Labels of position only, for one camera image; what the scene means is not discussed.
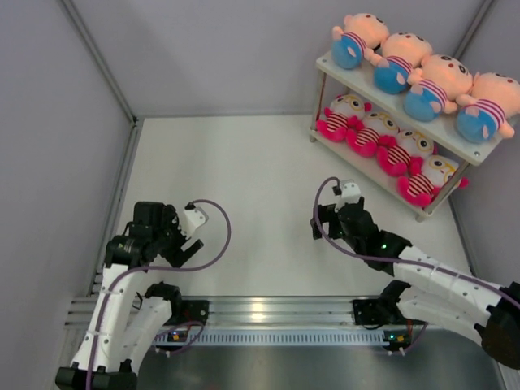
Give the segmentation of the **white doll glasses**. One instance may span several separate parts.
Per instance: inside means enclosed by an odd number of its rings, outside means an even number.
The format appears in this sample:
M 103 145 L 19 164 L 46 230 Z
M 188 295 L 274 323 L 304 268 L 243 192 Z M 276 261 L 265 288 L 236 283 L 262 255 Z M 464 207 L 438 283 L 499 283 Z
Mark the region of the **white doll glasses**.
M 413 161 L 408 175 L 397 179 L 399 195 L 409 204 L 427 207 L 452 178 L 459 164 L 451 158 L 433 154 L 422 161 Z

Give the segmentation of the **orange doll table back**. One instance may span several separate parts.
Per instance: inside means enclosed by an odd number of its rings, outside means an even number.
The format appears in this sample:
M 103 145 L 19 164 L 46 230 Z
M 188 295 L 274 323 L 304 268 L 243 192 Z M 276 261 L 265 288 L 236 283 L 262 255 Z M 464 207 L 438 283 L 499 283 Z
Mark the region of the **orange doll table back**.
M 388 26 L 377 16 L 357 13 L 344 17 L 344 27 L 331 31 L 331 57 L 346 70 L 358 67 L 389 37 Z

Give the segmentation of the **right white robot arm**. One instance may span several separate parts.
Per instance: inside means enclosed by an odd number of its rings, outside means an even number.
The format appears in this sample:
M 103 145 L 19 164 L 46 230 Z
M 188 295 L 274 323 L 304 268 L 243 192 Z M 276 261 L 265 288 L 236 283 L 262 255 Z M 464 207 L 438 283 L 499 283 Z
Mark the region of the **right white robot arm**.
M 519 368 L 519 284 L 493 284 L 450 268 L 373 222 L 361 196 L 314 204 L 315 240 L 392 279 L 377 298 L 383 323 L 433 324 L 475 342 L 500 364 Z

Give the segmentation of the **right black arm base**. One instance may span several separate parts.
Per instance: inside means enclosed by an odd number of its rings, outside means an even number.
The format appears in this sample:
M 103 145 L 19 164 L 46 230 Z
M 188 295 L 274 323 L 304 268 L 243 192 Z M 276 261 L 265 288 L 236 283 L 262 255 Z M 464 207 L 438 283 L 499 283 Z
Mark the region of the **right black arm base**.
M 396 303 L 379 298 L 353 300 L 353 315 L 355 324 L 364 327 L 406 324 Z

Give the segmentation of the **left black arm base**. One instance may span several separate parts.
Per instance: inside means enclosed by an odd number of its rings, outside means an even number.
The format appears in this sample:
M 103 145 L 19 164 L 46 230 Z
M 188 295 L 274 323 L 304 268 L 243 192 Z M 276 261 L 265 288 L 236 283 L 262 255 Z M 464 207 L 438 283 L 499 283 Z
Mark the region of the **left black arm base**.
M 171 317 L 165 325 L 173 327 L 189 322 L 206 324 L 210 313 L 209 308 L 210 302 L 207 300 L 182 300 L 172 306 Z

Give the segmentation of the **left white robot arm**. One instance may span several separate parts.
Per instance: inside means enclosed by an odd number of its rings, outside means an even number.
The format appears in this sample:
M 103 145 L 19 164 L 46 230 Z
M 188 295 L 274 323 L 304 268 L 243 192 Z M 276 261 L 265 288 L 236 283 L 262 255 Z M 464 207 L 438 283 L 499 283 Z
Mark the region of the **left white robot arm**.
M 179 270 L 203 246 L 189 243 L 208 220 L 189 203 L 176 210 L 161 202 L 139 201 L 123 234 L 106 245 L 102 286 L 89 326 L 68 366 L 55 376 L 60 389 L 134 389 L 137 374 L 163 324 L 183 317 L 177 287 L 160 281 L 156 257 Z

